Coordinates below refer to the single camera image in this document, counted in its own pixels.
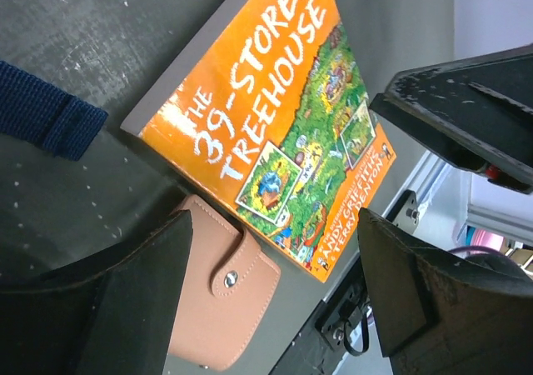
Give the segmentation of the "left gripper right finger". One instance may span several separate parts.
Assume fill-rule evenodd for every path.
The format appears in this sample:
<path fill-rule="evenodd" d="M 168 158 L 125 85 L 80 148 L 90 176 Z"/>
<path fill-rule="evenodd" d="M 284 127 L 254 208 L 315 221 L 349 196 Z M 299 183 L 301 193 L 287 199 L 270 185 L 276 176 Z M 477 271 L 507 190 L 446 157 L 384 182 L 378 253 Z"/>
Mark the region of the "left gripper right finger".
<path fill-rule="evenodd" d="M 361 263 L 395 374 L 530 374 L 532 280 L 499 252 L 461 258 L 363 208 Z"/>

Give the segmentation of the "orange treehouse book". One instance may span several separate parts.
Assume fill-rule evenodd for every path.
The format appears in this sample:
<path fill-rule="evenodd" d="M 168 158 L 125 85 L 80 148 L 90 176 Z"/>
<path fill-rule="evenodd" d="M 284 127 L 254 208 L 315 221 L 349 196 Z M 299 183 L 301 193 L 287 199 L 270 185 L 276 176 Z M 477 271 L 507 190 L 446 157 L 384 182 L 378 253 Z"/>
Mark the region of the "orange treehouse book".
<path fill-rule="evenodd" d="M 225 0 L 122 129 L 320 282 L 396 158 L 336 0 Z"/>

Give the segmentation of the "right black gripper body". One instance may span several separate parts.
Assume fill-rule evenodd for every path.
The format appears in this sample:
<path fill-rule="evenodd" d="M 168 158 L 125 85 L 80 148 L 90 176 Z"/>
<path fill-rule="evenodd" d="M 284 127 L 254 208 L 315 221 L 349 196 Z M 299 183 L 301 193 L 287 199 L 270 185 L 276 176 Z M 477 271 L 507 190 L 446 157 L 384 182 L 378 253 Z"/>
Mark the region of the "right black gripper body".
<path fill-rule="evenodd" d="M 399 72 L 370 108 L 496 186 L 532 192 L 532 46 Z"/>

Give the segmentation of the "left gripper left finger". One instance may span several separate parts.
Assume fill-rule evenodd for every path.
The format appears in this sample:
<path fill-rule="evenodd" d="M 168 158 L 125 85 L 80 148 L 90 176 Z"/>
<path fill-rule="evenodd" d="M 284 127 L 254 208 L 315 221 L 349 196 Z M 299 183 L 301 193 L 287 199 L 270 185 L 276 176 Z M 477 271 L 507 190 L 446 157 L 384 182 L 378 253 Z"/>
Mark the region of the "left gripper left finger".
<path fill-rule="evenodd" d="M 192 215 L 40 274 L 1 273 L 4 374 L 160 374 L 187 260 Z"/>

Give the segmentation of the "navy blue backpack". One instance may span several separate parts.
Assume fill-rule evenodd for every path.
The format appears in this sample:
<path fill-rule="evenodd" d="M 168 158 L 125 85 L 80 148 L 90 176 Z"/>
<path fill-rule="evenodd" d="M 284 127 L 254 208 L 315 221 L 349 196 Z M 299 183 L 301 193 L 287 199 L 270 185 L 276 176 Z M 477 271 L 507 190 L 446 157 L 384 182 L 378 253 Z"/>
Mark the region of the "navy blue backpack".
<path fill-rule="evenodd" d="M 12 64 L 1 62 L 1 132 L 55 157 L 79 160 L 107 112 Z"/>

